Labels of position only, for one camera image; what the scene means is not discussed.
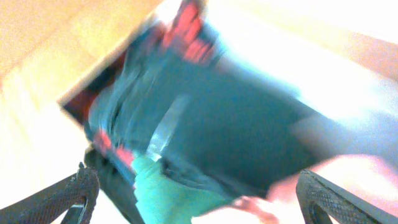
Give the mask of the red navy plaid shirt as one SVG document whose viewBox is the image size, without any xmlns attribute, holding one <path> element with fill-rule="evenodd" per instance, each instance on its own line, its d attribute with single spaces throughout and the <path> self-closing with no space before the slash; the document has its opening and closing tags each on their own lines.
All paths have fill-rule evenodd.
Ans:
<svg viewBox="0 0 398 224">
<path fill-rule="evenodd" d="M 210 72 L 215 39 L 200 1 L 183 1 L 170 24 L 139 35 L 66 109 L 84 126 L 97 170 L 128 168 L 142 155 L 168 168 L 206 169 L 224 154 L 209 127 L 220 116 L 222 87 Z"/>
</svg>

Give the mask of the dark navy garment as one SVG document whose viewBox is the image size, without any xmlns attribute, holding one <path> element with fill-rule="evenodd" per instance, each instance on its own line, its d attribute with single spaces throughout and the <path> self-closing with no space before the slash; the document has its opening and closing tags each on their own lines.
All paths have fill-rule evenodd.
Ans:
<svg viewBox="0 0 398 224">
<path fill-rule="evenodd" d="M 304 106 L 171 52 L 130 50 L 122 74 L 90 108 L 86 134 L 102 147 L 159 156 L 172 180 L 229 197 L 269 187 L 320 162 L 292 126 Z"/>
</svg>

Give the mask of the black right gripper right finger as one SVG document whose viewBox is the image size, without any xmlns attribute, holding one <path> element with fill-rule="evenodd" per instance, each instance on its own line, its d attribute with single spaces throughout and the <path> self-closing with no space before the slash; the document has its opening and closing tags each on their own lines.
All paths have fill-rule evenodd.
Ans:
<svg viewBox="0 0 398 224">
<path fill-rule="evenodd" d="M 371 205 L 318 174 L 303 170 L 296 195 L 306 224 L 394 224 L 397 217 Z"/>
</svg>

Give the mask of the clear plastic storage bin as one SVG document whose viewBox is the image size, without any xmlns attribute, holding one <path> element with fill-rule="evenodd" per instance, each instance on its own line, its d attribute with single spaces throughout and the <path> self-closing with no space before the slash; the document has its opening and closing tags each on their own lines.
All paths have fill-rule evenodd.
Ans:
<svg viewBox="0 0 398 224">
<path fill-rule="evenodd" d="M 200 14 L 226 59 L 254 78 L 361 136 L 383 130 L 337 153 L 397 164 L 396 1 L 200 1 Z"/>
</svg>

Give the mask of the pink printed garment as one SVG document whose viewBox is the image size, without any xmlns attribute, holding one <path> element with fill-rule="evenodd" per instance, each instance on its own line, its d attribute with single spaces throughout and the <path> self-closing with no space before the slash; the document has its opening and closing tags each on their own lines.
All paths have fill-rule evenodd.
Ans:
<svg viewBox="0 0 398 224">
<path fill-rule="evenodd" d="M 309 168 L 312 172 L 370 204 L 397 216 L 397 169 L 385 159 L 369 155 L 342 155 Z M 295 188 L 299 175 L 271 185 L 267 196 L 242 196 L 216 208 L 193 224 L 303 223 Z"/>
</svg>

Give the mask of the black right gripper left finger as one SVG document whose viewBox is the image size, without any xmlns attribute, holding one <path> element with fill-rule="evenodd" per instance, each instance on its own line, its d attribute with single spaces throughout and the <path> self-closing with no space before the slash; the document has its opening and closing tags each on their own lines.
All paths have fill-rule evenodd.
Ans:
<svg viewBox="0 0 398 224">
<path fill-rule="evenodd" d="M 89 224 L 100 190 L 97 172 L 79 164 L 71 176 L 1 209 L 1 223 Z"/>
</svg>

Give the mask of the dark green garment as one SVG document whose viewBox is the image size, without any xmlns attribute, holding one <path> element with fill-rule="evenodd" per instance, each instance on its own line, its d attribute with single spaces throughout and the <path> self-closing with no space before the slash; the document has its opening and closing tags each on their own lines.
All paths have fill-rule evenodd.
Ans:
<svg viewBox="0 0 398 224">
<path fill-rule="evenodd" d="M 132 162 L 136 172 L 136 207 L 146 224 L 191 224 L 193 217 L 230 204 L 233 199 L 179 184 L 162 173 L 159 161 L 141 156 Z"/>
</svg>

